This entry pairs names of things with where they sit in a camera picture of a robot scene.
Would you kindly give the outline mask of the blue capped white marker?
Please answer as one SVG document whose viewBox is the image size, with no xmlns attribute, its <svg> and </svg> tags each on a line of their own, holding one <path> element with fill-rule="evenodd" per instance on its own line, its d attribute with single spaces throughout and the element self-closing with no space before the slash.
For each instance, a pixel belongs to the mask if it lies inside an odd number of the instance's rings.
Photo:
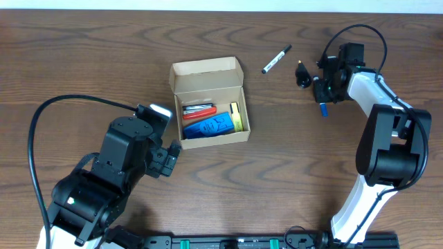
<svg viewBox="0 0 443 249">
<path fill-rule="evenodd" d="M 326 103 L 329 100 L 329 97 L 326 92 L 326 83 L 323 79 L 320 79 L 319 76 L 314 76 L 313 78 L 314 85 L 313 85 L 313 94 L 315 101 L 320 106 L 320 111 L 322 113 L 322 117 L 327 117 L 327 105 Z"/>
</svg>

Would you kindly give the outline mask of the black capped white marker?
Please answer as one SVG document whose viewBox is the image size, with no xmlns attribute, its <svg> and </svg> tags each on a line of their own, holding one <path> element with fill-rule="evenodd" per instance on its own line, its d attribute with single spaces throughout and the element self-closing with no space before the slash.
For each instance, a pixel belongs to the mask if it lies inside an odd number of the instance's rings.
<svg viewBox="0 0 443 249">
<path fill-rule="evenodd" d="M 267 74 L 286 54 L 291 50 L 292 45 L 286 45 L 262 70 L 262 74 Z"/>
</svg>

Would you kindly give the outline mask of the red and black utility knife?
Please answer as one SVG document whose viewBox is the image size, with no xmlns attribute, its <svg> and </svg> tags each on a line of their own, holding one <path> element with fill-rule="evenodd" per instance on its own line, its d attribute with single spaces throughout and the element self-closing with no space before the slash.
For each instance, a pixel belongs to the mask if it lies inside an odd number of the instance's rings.
<svg viewBox="0 0 443 249">
<path fill-rule="evenodd" d="M 216 112 L 217 112 L 217 107 L 212 103 L 185 106 L 183 107 L 182 118 L 184 120 L 193 120 L 197 118 L 210 116 L 212 114 L 215 114 Z"/>
</svg>

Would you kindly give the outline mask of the brown cardboard box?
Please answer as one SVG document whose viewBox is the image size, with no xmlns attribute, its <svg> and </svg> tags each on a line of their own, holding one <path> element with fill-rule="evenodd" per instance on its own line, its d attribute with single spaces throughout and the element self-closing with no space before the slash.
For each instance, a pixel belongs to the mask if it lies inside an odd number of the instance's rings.
<svg viewBox="0 0 443 249">
<path fill-rule="evenodd" d="M 170 69 L 169 84 L 174 94 L 179 141 L 183 149 L 194 149 L 234 142 L 246 142 L 251 133 L 244 94 L 244 73 L 236 57 L 204 59 L 174 63 Z M 203 118 L 183 119 L 183 108 L 213 104 L 217 113 L 231 115 L 236 103 L 243 130 L 227 131 L 209 138 L 186 138 L 184 129 Z"/>
</svg>

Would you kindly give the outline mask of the blue plastic case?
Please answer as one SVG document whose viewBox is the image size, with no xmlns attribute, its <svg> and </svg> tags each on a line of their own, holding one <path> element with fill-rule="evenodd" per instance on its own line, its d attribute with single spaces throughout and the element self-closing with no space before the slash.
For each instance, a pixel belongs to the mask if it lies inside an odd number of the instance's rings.
<svg viewBox="0 0 443 249">
<path fill-rule="evenodd" d="M 208 138 L 223 135 L 234 129 L 228 112 L 191 124 L 183 129 L 186 139 Z"/>
</svg>

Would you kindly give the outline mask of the yellow highlighter pen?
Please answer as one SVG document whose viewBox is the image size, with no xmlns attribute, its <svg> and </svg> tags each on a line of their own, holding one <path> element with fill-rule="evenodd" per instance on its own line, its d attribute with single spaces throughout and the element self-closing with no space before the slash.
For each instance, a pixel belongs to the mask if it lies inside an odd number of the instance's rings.
<svg viewBox="0 0 443 249">
<path fill-rule="evenodd" d="M 231 112 L 231 118 L 234 125 L 235 132 L 241 132 L 244 130 L 243 124 L 242 124 L 242 118 L 239 113 L 239 107 L 236 102 L 230 103 L 230 112 Z"/>
</svg>

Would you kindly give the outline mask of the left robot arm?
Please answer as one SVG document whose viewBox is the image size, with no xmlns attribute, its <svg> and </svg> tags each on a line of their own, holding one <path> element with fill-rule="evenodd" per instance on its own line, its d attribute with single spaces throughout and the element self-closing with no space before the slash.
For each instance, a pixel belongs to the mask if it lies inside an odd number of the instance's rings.
<svg viewBox="0 0 443 249">
<path fill-rule="evenodd" d="M 38 248 L 144 248 L 145 240 L 111 224 L 124 212 L 137 182 L 172 173 L 180 147 L 161 136 L 171 117 L 138 114 L 109 124 L 100 152 L 84 156 L 52 191 L 49 232 Z"/>
</svg>

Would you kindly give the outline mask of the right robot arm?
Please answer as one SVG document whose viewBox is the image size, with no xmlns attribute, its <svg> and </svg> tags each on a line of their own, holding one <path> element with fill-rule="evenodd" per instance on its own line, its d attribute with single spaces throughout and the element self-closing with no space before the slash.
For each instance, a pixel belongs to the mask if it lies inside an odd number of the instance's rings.
<svg viewBox="0 0 443 249">
<path fill-rule="evenodd" d="M 356 182 L 330 221 L 330 241 L 353 248 L 363 244 L 388 200 L 422 176 L 432 117 L 400 100 L 383 76 L 365 65 L 362 44 L 342 44 L 337 56 L 324 55 L 317 65 L 323 77 L 314 78 L 315 101 L 323 107 L 354 100 L 368 118 L 356 150 Z"/>
</svg>

